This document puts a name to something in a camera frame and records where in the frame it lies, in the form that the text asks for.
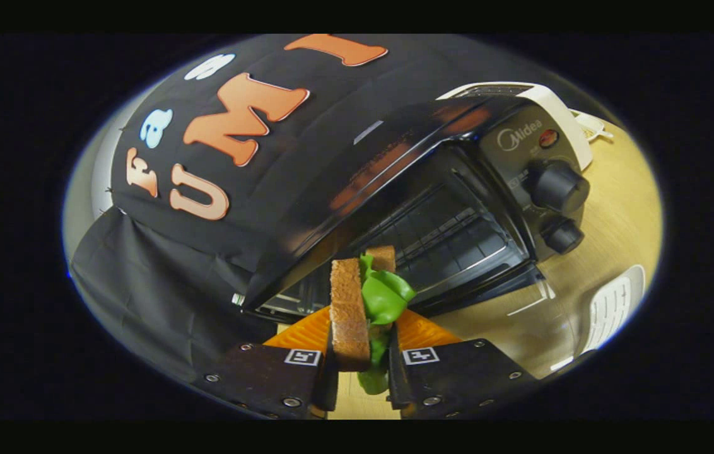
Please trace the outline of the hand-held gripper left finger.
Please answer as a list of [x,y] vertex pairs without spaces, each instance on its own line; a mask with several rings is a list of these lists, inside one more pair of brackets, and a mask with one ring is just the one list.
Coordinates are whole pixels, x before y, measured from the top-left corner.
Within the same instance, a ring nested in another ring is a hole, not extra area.
[[257,419],[325,419],[339,393],[329,308],[276,338],[279,342],[240,342],[216,359],[199,357],[192,387]]

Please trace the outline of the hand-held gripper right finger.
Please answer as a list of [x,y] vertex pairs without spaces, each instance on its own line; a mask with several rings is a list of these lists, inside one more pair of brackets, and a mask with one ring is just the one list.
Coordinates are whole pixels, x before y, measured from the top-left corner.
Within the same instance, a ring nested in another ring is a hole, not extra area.
[[489,340],[461,340],[411,310],[395,321],[388,354],[388,400],[401,419],[484,417],[539,384]]

